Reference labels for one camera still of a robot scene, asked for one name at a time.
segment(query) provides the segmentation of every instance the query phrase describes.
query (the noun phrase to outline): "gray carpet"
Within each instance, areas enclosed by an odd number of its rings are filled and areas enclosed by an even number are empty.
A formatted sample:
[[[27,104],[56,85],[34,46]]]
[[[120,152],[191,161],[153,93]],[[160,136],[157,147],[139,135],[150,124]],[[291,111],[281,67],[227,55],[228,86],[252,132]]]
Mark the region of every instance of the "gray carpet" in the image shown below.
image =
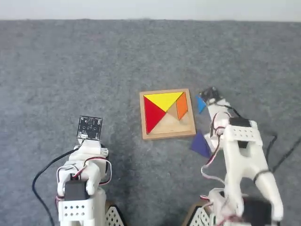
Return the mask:
[[[0,225],[49,225],[31,192],[51,159],[72,149],[81,114],[103,117],[113,180],[105,187],[131,226],[179,226],[190,205],[219,183],[192,138],[143,141],[138,92],[189,88],[196,127],[208,131],[194,96],[215,85],[258,122],[271,166],[300,136],[301,24],[193,21],[0,22]],[[299,225],[301,148],[276,172],[285,218]],[[55,218],[55,170],[37,189]],[[220,154],[209,173],[223,177]],[[256,193],[246,180],[243,191]]]

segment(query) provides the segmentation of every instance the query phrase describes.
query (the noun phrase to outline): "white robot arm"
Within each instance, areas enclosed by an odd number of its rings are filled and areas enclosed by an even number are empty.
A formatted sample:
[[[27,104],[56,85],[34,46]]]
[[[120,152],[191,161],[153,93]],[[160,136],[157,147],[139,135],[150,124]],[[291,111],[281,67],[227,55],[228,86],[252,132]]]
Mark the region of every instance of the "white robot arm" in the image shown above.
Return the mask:
[[[205,101],[212,123],[211,131],[205,135],[205,139],[215,155],[223,150],[227,169],[225,188],[215,188],[208,196],[216,223],[229,226],[255,225],[255,222],[256,226],[268,223],[277,225],[283,218],[283,204],[263,153],[257,123],[241,116],[231,117],[229,103],[219,96],[215,88],[210,92],[211,95],[206,93]],[[244,196],[240,189],[242,178],[253,180],[267,202]],[[251,216],[255,208],[257,219]],[[231,216],[247,218],[248,221],[231,223],[226,219]]]
[[[112,165],[109,151],[100,143],[102,119],[81,116],[80,146],[69,160],[57,169],[56,204],[61,226],[124,226],[116,206],[107,206],[102,185],[110,182]]]

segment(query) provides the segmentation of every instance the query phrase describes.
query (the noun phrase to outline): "red triangle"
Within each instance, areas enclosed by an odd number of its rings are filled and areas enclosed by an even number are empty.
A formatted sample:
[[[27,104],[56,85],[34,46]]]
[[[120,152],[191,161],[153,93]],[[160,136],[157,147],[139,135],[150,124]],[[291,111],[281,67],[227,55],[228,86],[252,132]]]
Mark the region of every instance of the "red triangle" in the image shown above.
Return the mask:
[[[144,97],[144,109],[145,109],[145,121],[146,121],[146,133],[149,134],[151,130],[157,125],[157,123],[166,114],[161,108]]]

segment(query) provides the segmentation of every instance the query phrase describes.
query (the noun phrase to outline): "tangram piece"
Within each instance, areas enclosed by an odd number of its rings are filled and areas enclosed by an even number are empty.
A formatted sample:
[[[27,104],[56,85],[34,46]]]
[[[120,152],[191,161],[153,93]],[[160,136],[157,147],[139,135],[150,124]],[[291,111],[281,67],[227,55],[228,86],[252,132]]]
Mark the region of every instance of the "tangram piece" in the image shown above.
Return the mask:
[[[171,107],[171,105],[173,105],[173,103],[180,97],[182,93],[183,92],[158,93],[144,96],[166,112]]]
[[[188,111],[186,93],[183,93],[176,101],[178,110],[178,119],[180,120]]]
[[[146,132],[149,133],[166,114],[161,108],[144,97]]]
[[[173,116],[175,119],[179,119],[176,102],[173,105],[171,105],[171,107],[168,109],[167,113],[170,114],[171,116]]]
[[[196,134],[188,89],[140,93],[143,139]]]

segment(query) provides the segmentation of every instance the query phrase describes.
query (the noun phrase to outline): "purple triangle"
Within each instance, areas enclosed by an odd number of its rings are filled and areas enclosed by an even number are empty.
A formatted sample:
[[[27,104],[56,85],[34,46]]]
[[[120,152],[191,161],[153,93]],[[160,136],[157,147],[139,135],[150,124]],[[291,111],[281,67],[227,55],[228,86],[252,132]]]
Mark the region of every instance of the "purple triangle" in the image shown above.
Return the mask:
[[[210,147],[201,131],[197,131],[197,134],[193,138],[190,149],[206,158],[210,158],[211,156]]]

